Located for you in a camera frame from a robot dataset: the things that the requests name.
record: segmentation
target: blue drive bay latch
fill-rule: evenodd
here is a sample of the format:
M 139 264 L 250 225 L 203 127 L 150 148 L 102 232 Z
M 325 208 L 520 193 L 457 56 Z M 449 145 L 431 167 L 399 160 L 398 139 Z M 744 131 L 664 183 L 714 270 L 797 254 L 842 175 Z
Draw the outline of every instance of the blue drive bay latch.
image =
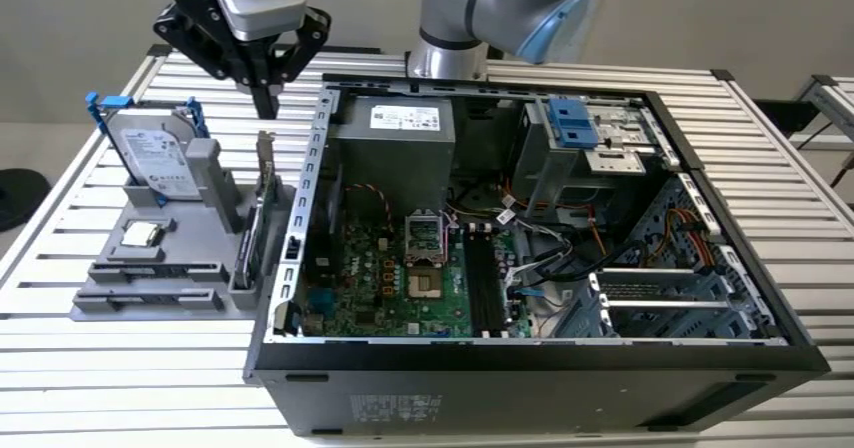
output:
M 553 96 L 546 106 L 549 122 L 564 148 L 596 148 L 600 135 L 588 106 L 580 99 Z

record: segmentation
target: cable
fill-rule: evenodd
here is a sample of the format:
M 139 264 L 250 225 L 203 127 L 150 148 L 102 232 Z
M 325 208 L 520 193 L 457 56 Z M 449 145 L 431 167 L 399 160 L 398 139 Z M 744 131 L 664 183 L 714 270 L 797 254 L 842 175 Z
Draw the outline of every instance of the cable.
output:
M 350 185 L 346 190 L 370 190 L 377 193 L 377 196 L 379 196 L 379 199 L 386 207 L 386 222 L 389 223 L 389 231 L 394 233 L 395 229 L 394 225 L 391 224 L 391 207 L 389 206 L 389 200 L 386 199 L 386 195 L 383 194 L 383 192 L 374 185 L 359 183 Z
M 537 286 L 541 285 L 542 283 L 545 283 L 546 281 L 557 281 L 557 282 L 573 282 L 573 281 L 580 281 L 584 280 L 585 278 L 588 278 L 588 275 L 590 275 L 590 273 L 593 273 L 594 271 L 597 271 L 600 268 L 610 265 L 612 263 L 614 263 L 614 261 L 624 256 L 624 253 L 626 253 L 629 250 L 632 249 L 638 249 L 641 250 L 641 262 L 644 262 L 644 260 L 648 257 L 648 246 L 646 246 L 646 242 L 641 241 L 641 240 L 633 240 L 628 243 L 624 243 L 624 245 L 621 245 L 609 256 L 606 256 L 605 258 L 602 258 L 600 261 L 597 261 L 594 264 L 592 264 L 590 266 L 588 266 L 588 268 L 585 268 L 584 270 L 581 270 L 580 272 L 576 273 L 566 273 L 566 274 L 549 274 L 546 276 L 544 276 L 544 279 L 540 280 L 537 283 L 534 283 L 532 286 Z
M 688 222 L 689 217 L 696 222 L 700 222 L 700 218 L 697 217 L 694 212 L 682 208 L 670 208 L 668 210 L 668 214 L 665 215 L 665 234 L 662 236 L 662 241 L 660 242 L 658 247 L 656 248 L 656 250 L 653 251 L 653 254 L 646 260 L 648 263 L 653 261 L 665 251 L 665 247 L 668 246 L 668 241 L 670 240 L 670 235 L 673 234 L 673 231 L 674 231 L 673 230 L 674 216 L 680 217 L 680 221 L 682 221 L 682 223 Z M 697 250 L 697 254 L 701 257 L 704 265 L 705 266 L 714 265 L 714 257 L 712 255 L 712 251 L 709 251 L 709 247 L 706 246 L 706 243 L 704 242 L 704 240 L 693 232 L 688 232 L 688 237 L 689 237 L 689 240 L 692 241 L 692 244 L 694 245 L 694 249 Z
M 810 137 L 806 139 L 806 141 L 798 145 L 798 148 L 797 148 L 797 149 L 800 150 L 801 148 L 804 148 L 804 147 L 806 146 L 806 144 L 808 144 L 810 141 L 813 141 L 813 138 L 816 138 L 818 135 L 821 135 L 821 134 L 824 133 L 824 131 L 825 131 L 828 128 L 830 128 L 830 125 L 833 125 L 833 122 L 829 122 L 825 126 L 822 126 L 818 130 L 816 130 L 816 133 L 813 133 L 813 134 L 810 135 Z
M 693 220 L 696 223 L 700 223 L 700 217 L 692 210 L 688 210 L 685 208 L 676 208 L 676 210 L 678 213 L 682 213 L 688 218 L 690 218 L 690 220 Z M 716 258 L 712 255 L 712 250 L 709 250 L 709 246 L 706 245 L 705 240 L 701 238 L 700 233 L 692 231 L 689 231 L 688 233 L 692 243 L 694 244 L 697 254 L 704 260 L 704 264 L 706 266 L 713 266 L 716 264 Z
M 842 168 L 840 170 L 840 173 L 837 173 L 837 176 L 834 177 L 833 181 L 830 182 L 830 187 L 836 188 L 837 185 L 840 184 L 840 182 L 842 181 L 842 178 L 845 178 L 845 174 L 849 172 L 848 168 Z

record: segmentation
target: aluminum extrusion table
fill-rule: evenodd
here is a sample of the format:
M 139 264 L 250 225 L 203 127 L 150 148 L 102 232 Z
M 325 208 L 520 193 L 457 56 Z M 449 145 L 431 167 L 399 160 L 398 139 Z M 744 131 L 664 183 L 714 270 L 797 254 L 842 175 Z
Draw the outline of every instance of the aluminum extrusion table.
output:
M 401 56 L 322 54 L 255 119 L 247 95 L 179 54 L 153 54 L 125 91 L 206 107 L 223 166 L 257 177 L 255 135 L 277 133 L 277 165 L 298 180 L 323 72 L 403 75 Z M 656 446 L 854 446 L 854 214 L 736 82 L 720 72 L 493 62 L 497 82 L 657 91 L 753 241 L 833 373 L 700 435 Z M 0 261 L 0 445 L 294 446 L 267 392 L 242 381 L 250 321 L 75 323 L 66 314 L 119 217 L 126 173 L 101 134 L 87 141 Z M 638 436 L 386 438 L 326 445 L 633 446 Z

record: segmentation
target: black object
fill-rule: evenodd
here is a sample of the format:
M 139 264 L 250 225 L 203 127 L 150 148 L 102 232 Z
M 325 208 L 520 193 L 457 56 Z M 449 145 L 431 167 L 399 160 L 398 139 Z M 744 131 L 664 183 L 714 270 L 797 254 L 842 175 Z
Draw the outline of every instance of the black object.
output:
M 733 76 L 733 73 L 730 73 L 730 70 L 722 70 L 722 69 L 714 68 L 709 71 L 712 72 L 712 76 L 714 76 L 718 80 L 736 81 L 736 77 Z
M 786 138 L 804 131 L 818 115 L 818 108 L 809 101 L 753 100 L 753 102 Z
M 813 75 L 813 79 L 816 80 L 816 83 L 818 83 L 820 85 L 840 86 L 840 83 L 837 83 L 837 80 L 834 80 L 833 76 L 830 75 Z
M 469 231 L 464 237 L 472 331 L 473 336 L 477 337 L 485 331 L 490 333 L 490 336 L 501 336 L 505 327 L 496 250 L 492 240 L 493 233 L 482 231 Z
M 51 184 L 38 171 L 0 170 L 0 232 L 30 221 L 50 191 Z
M 833 177 L 833 181 L 830 182 L 830 187 L 836 188 L 837 185 L 840 184 L 840 182 L 842 181 L 842 178 L 845 178 L 845 174 L 849 172 L 848 168 L 842 168 L 840 170 L 840 173 L 837 173 L 837 176 Z

